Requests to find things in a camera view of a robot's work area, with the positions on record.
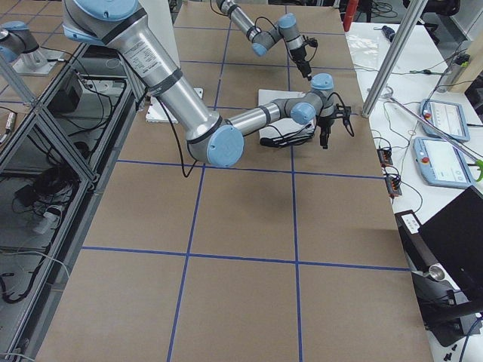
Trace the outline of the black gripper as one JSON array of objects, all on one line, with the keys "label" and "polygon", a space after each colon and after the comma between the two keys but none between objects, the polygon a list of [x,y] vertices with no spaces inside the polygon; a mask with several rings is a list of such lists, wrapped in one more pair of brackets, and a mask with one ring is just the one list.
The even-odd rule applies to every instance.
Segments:
[{"label": "black gripper", "polygon": [[301,75],[308,81],[312,79],[312,69],[309,60],[306,59],[306,46],[318,48],[318,40],[306,35],[299,35],[296,39],[288,43],[291,59],[300,70]]},{"label": "black gripper", "polygon": [[317,125],[321,128],[320,132],[320,146],[323,149],[328,149],[328,140],[331,133],[331,127],[334,124],[334,119],[331,116],[318,116],[316,118]]}]

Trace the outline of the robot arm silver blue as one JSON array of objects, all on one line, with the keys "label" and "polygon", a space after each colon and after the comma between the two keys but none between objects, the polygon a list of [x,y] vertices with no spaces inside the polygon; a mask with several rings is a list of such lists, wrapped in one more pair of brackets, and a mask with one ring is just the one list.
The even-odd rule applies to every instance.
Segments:
[{"label": "robot arm silver blue", "polygon": [[279,41],[283,41],[289,58],[301,75],[308,81],[312,79],[311,59],[307,58],[306,47],[317,49],[318,41],[300,33],[294,14],[284,14],[275,23],[266,17],[253,21],[236,1],[219,0],[216,4],[220,14],[228,17],[245,34],[258,57],[265,56]]},{"label": "robot arm silver blue", "polygon": [[300,34],[294,14],[283,15],[269,31],[262,31],[236,2],[218,1],[217,7],[245,33],[257,55],[283,41],[311,89],[303,97],[276,99],[224,119],[204,104],[149,28],[149,13],[139,1],[64,1],[63,28],[74,41],[118,51],[151,96],[183,126],[187,149],[197,161],[231,167],[242,156],[246,135],[281,118],[301,125],[311,121],[332,125],[333,79],[327,73],[312,74],[305,50],[310,40]]}]

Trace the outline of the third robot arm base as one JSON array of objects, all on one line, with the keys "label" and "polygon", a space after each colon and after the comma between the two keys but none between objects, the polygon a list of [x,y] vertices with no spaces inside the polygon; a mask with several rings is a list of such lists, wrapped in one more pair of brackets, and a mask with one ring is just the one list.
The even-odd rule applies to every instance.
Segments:
[{"label": "third robot arm base", "polygon": [[1,25],[1,56],[20,75],[48,75],[64,52],[41,48],[24,22],[11,21]]}]

